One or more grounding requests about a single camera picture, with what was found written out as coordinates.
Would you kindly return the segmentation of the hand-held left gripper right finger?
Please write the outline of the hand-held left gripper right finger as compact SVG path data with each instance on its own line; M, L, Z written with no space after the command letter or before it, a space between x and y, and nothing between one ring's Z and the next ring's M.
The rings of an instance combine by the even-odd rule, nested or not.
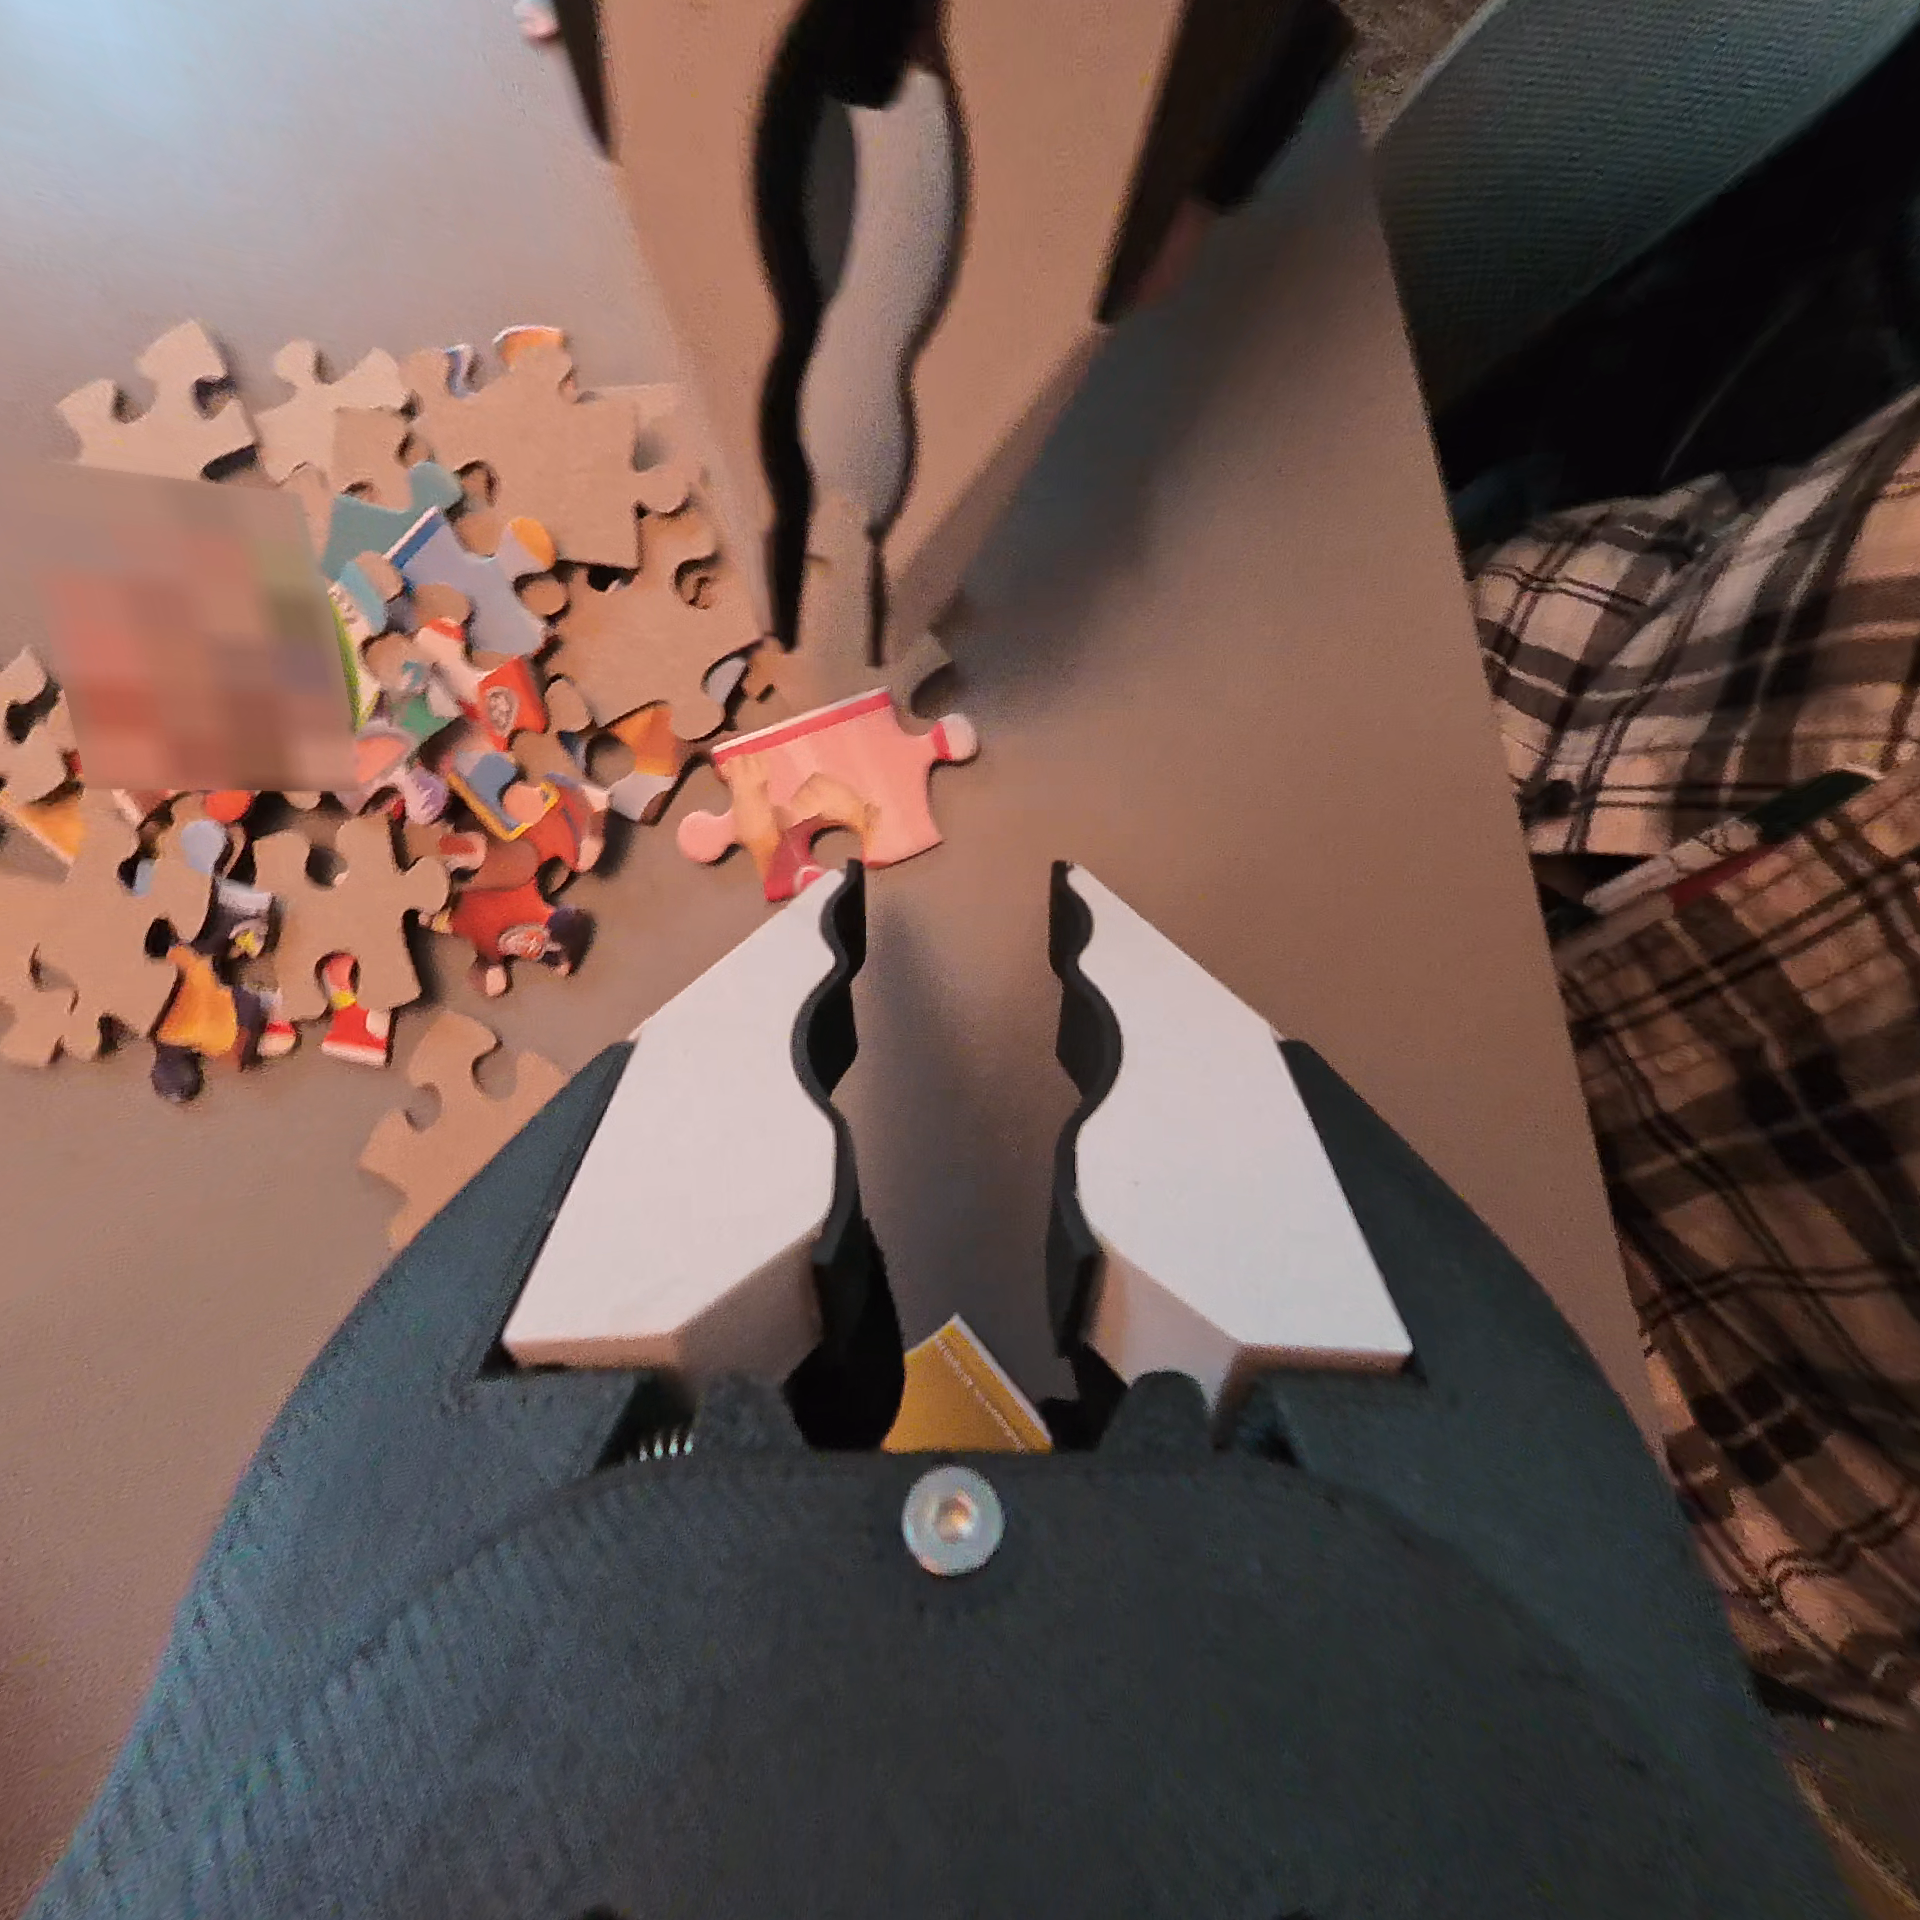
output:
M1392 1299L1275 1030L1090 870L1047 876L1054 1063L1046 1306L1093 1437L1153 1375L1214 1432L1273 1371L1402 1375Z

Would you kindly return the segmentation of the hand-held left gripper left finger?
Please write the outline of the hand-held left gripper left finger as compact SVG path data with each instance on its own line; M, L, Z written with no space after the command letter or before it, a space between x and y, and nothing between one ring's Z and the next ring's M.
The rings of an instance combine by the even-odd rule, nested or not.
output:
M780 1388L805 1440L874 1449L905 1392L851 1128L864 870L805 882L644 1020L502 1325L511 1363Z

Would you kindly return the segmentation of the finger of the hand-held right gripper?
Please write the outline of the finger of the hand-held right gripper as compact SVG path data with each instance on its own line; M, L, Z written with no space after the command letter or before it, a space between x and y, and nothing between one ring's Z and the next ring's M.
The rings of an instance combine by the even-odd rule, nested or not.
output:
M1102 343L1181 2L939 2L869 110L874 662L964 584Z
M780 423L803 241L767 226L799 2L601 2L610 153L703 432L709 500L767 638L798 643L805 476Z

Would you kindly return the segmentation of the pile of puzzle pieces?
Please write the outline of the pile of puzzle pieces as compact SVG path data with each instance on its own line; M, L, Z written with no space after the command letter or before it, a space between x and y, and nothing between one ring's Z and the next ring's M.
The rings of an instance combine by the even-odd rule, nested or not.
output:
M138 1055L174 1108L301 1043L387 1068L427 941L486 999L578 972L589 876L721 745L873 689L937 721L937 641L851 659L851 502L783 650L676 390L581 390L555 326L484 382L294 340L263 411L196 319L138 374L59 403L70 463L3 460L6 1068Z

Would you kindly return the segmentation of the pink puzzle piece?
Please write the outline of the pink puzzle piece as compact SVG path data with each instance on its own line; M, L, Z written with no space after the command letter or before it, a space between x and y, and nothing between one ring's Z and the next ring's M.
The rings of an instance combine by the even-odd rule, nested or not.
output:
M961 712L909 731L892 694L849 696L713 750L728 806L690 813L676 843L699 866L743 854L761 895L780 906L822 876L816 843L826 832L849 832L869 870L937 850L931 775L976 750L980 734Z

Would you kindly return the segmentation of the grey mesh office chair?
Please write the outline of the grey mesh office chair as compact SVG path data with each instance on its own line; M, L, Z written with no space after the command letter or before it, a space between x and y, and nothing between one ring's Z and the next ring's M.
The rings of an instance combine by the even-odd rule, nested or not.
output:
M1918 2L1488 2L1371 150L1438 418L1842 105Z

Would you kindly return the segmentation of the yellow card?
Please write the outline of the yellow card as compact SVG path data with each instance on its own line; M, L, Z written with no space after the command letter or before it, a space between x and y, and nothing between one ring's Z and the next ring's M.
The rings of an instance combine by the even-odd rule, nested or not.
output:
M900 1354L900 1401L886 1452L1050 1452L1037 1406L952 1314Z

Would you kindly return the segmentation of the person's plaid shirt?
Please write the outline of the person's plaid shirt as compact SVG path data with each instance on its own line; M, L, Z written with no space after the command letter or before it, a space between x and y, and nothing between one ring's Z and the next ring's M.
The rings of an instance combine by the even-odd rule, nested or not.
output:
M1668 1477L1772 1685L1918 1731L1918 391L1471 563Z

